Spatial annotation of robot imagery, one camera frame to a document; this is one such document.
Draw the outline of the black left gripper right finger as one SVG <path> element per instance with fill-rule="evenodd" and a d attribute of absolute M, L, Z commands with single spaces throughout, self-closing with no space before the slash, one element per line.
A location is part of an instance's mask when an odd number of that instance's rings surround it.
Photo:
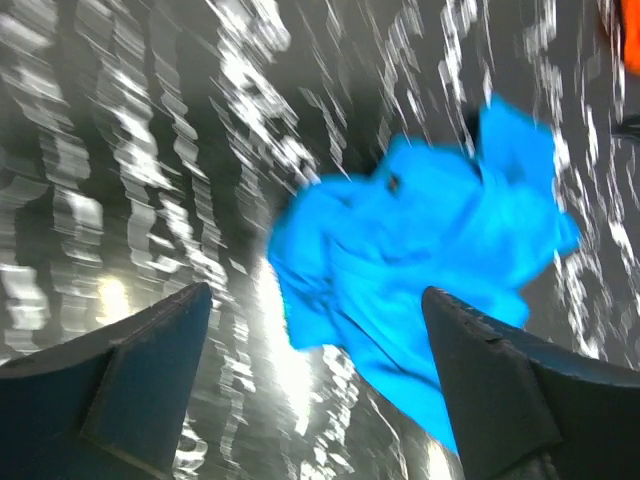
<path fill-rule="evenodd" d="M 468 479 L 636 479 L 639 374 L 427 289 L 422 310 Z"/>

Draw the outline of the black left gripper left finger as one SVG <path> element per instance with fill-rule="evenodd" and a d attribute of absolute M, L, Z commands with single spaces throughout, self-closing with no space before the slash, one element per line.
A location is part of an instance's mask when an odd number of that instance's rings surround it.
<path fill-rule="evenodd" d="M 2 365 L 2 478 L 171 478 L 211 304 L 195 283 Z"/>

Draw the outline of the blue t shirt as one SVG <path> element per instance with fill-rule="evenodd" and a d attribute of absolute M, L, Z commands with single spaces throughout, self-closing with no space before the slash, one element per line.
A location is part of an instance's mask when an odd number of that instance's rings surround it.
<path fill-rule="evenodd" d="M 267 248 L 291 345 L 344 349 L 375 390 L 454 449 L 422 295 L 437 287 L 526 324 L 521 289 L 580 241 L 553 195 L 554 151 L 548 126 L 493 96 L 472 154 L 399 136 L 372 174 L 301 189 Z"/>

